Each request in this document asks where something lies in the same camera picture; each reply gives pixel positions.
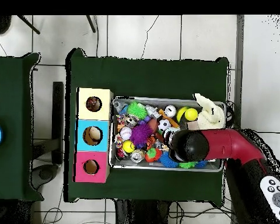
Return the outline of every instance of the green table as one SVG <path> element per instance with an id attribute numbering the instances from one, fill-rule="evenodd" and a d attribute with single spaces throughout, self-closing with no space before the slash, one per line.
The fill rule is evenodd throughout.
<path id="1" fill-rule="evenodd" d="M 213 101 L 226 101 L 229 62 L 160 61 L 85 57 L 73 49 L 66 59 L 65 201 L 75 198 L 138 200 L 201 200 L 221 205 L 222 173 L 111 169 L 107 182 L 74 183 L 76 88 L 110 89 L 115 96 L 193 99 L 200 93 Z"/>
<path id="2" fill-rule="evenodd" d="M 30 185 L 30 72 L 39 56 L 0 57 L 0 199 L 43 200 Z"/>

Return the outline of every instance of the pink box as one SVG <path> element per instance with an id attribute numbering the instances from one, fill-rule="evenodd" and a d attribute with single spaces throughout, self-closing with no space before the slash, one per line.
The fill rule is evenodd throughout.
<path id="1" fill-rule="evenodd" d="M 95 160 L 99 169 L 95 174 L 84 171 L 84 163 L 88 160 Z M 76 154 L 76 164 L 73 166 L 74 182 L 105 183 L 109 175 L 108 152 L 79 151 Z"/>

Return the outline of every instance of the shape sorter box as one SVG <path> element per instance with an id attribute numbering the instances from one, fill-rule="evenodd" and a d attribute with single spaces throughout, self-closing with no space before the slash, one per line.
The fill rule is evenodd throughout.
<path id="1" fill-rule="evenodd" d="M 98 98 L 100 107 L 96 111 L 90 111 L 86 107 L 89 98 Z M 76 91 L 76 119 L 75 138 L 75 164 L 73 166 L 74 182 L 105 183 L 109 175 L 108 149 L 110 137 L 110 115 L 113 93 L 108 89 L 77 88 Z M 100 131 L 100 141 L 95 145 L 86 143 L 83 136 L 96 127 Z M 98 169 L 95 173 L 88 173 L 85 164 L 88 161 L 95 162 Z"/>
<path id="2" fill-rule="evenodd" d="M 95 160 L 98 165 L 97 173 L 89 174 L 84 170 L 84 164 L 88 160 Z M 109 175 L 107 152 L 77 152 L 74 182 L 105 183 Z"/>

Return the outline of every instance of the yellow box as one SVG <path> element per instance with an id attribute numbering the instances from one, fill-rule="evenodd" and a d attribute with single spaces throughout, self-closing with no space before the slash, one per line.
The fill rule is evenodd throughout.
<path id="1" fill-rule="evenodd" d="M 79 119 L 80 120 L 109 120 L 110 119 L 110 103 L 113 93 L 109 89 L 92 89 L 77 88 L 79 90 Z M 101 108 L 98 111 L 89 111 L 86 102 L 89 97 L 97 97 L 101 101 Z"/>

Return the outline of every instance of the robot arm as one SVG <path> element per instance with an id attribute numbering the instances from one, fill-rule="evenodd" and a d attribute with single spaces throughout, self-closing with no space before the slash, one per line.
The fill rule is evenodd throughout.
<path id="1" fill-rule="evenodd" d="M 226 179 L 239 224 L 280 224 L 280 179 L 242 131 L 182 130 L 165 140 L 177 162 L 228 159 Z"/>

